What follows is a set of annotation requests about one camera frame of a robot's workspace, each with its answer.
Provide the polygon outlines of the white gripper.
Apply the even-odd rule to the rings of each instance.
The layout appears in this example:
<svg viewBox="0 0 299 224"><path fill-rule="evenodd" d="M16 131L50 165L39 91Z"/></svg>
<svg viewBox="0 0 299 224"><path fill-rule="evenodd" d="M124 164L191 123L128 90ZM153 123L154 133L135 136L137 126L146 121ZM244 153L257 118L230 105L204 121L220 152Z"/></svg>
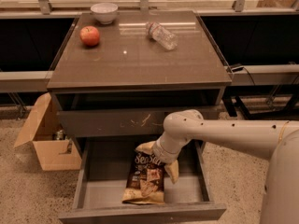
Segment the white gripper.
<svg viewBox="0 0 299 224"><path fill-rule="evenodd" d="M164 169L171 182L175 184L178 181L179 170L176 159L179 154L179 141L170 137L160 137L155 142L150 141L140 144L135 150L147 155L154 154L161 162L166 163Z"/></svg>

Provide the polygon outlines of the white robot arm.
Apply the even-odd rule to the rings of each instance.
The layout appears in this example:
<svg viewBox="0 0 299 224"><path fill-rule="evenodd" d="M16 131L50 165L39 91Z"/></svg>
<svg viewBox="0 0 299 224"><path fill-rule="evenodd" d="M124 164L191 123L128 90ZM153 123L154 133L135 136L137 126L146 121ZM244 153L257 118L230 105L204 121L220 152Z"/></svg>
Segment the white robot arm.
<svg viewBox="0 0 299 224"><path fill-rule="evenodd" d="M164 119L164 132L136 149L166 164L178 180L178 154L202 140L266 159L260 224L299 224L299 122L290 120L210 120L194 109Z"/></svg>

